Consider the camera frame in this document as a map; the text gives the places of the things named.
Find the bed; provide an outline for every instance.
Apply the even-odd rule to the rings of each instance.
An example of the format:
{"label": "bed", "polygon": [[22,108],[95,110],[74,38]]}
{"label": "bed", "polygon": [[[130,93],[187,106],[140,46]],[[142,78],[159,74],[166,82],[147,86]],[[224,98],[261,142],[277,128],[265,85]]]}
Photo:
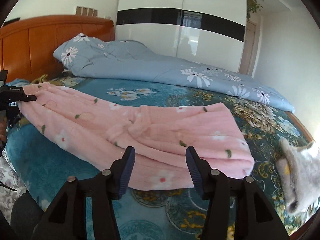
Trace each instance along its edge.
{"label": "bed", "polygon": [[[63,66],[53,57],[53,52],[79,33],[102,41],[114,40],[112,21],[96,17],[37,17],[1,28],[0,69],[9,70],[7,82],[18,78],[24,79],[18,82],[27,83],[47,74],[48,80],[128,106],[206,106],[223,102],[234,115],[255,159],[252,176],[273,204],[288,233],[294,233],[315,214],[319,202],[297,216],[286,213],[275,169],[275,162],[281,157],[280,137],[297,146],[313,141],[294,114],[199,88],[138,80],[79,78],[70,72],[62,73]],[[69,175],[85,179],[99,172],[91,164],[60,149],[27,122],[10,130],[6,156],[44,210]],[[165,239],[168,235],[174,239],[196,239],[204,224],[207,205],[193,189],[149,192],[129,189],[121,201],[114,202],[114,209],[122,239],[137,239],[139,236],[142,239]],[[228,239],[233,239],[234,199],[230,199],[230,212]],[[87,227],[90,239],[92,220],[89,208]]]}

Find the hanging green plant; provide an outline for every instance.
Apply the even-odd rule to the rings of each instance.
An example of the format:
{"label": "hanging green plant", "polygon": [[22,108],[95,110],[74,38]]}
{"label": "hanging green plant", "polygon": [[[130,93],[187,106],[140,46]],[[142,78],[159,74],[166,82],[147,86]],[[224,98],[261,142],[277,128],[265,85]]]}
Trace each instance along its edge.
{"label": "hanging green plant", "polygon": [[247,20],[250,19],[251,15],[250,13],[256,13],[258,10],[261,11],[261,6],[258,4],[257,0],[247,0]]}

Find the gray fuzzy garment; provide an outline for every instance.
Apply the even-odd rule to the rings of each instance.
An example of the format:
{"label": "gray fuzzy garment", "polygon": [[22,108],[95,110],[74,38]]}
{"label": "gray fuzzy garment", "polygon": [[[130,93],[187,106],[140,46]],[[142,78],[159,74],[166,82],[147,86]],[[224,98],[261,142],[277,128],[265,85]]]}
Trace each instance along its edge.
{"label": "gray fuzzy garment", "polygon": [[276,162],[287,212],[295,215],[306,210],[320,197],[320,150],[310,143],[295,147],[282,138],[279,146],[284,158]]}

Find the bed frame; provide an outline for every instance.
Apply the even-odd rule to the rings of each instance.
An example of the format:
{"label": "bed frame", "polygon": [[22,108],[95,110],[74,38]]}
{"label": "bed frame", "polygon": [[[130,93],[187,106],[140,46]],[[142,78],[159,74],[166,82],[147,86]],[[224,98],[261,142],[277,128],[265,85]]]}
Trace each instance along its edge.
{"label": "bed frame", "polygon": [[[113,41],[115,38],[111,20],[88,16],[43,16],[1,27],[0,70],[9,70],[8,82],[16,78],[33,81],[43,74],[48,74],[50,80],[63,71],[62,64],[53,57],[54,50],[79,33],[103,41]],[[287,115],[307,140],[313,142],[313,137],[299,119],[290,112]],[[297,239],[297,235],[305,230],[301,228],[291,239]]]}

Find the wooden door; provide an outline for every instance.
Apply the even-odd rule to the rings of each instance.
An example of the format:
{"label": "wooden door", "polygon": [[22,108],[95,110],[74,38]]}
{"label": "wooden door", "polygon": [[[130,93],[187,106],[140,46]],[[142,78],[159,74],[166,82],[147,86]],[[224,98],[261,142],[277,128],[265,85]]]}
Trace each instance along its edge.
{"label": "wooden door", "polygon": [[239,73],[248,75],[250,70],[250,63],[252,61],[253,42],[256,33],[256,25],[247,22],[246,34],[244,40],[244,49],[240,63]]}

